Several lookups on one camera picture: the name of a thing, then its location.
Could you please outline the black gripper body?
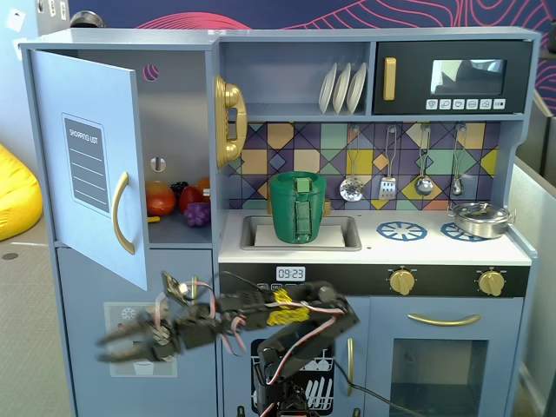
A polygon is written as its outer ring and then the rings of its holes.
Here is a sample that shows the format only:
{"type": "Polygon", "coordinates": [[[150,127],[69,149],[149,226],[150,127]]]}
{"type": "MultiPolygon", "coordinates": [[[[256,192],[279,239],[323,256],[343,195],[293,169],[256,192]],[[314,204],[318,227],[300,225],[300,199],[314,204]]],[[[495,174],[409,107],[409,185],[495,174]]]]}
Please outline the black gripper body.
{"type": "Polygon", "coordinates": [[[184,350],[215,342],[220,329],[220,322],[210,315],[208,303],[187,306],[177,317],[160,314],[158,321],[151,314],[145,341],[147,359],[171,361],[184,350]]]}

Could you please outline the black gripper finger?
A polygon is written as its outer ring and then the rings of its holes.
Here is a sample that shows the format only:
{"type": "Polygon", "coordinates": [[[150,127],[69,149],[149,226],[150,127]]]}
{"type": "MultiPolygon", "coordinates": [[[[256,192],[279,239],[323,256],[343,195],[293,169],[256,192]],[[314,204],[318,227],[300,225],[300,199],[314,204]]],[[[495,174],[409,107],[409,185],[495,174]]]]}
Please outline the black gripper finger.
{"type": "Polygon", "coordinates": [[[152,321],[133,320],[119,323],[116,328],[107,332],[97,342],[98,347],[120,341],[130,341],[132,347],[146,345],[152,330],[152,321]]]}
{"type": "Polygon", "coordinates": [[[101,353],[97,356],[97,359],[104,363],[124,363],[132,361],[154,361],[155,356],[149,347],[141,344],[124,351],[101,353]]]}

